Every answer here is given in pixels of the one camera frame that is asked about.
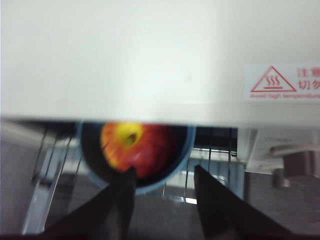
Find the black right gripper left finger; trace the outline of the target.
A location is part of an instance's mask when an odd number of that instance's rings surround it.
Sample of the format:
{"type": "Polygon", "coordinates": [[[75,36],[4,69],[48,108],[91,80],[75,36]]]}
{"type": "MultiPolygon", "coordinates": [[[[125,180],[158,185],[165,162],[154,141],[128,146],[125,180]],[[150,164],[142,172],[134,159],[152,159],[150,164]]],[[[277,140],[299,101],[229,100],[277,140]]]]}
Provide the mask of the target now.
{"type": "Polygon", "coordinates": [[[123,240],[129,231],[135,194],[136,170],[130,167],[38,237],[40,240],[123,240]]]}

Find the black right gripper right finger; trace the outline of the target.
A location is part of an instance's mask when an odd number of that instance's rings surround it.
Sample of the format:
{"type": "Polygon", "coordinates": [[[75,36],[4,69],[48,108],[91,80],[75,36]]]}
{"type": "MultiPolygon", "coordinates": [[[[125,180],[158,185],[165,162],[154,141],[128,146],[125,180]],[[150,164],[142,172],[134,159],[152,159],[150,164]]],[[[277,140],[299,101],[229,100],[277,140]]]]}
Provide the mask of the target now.
{"type": "Polygon", "coordinates": [[[197,211],[206,240],[287,240],[294,234],[194,167],[197,211]]]}

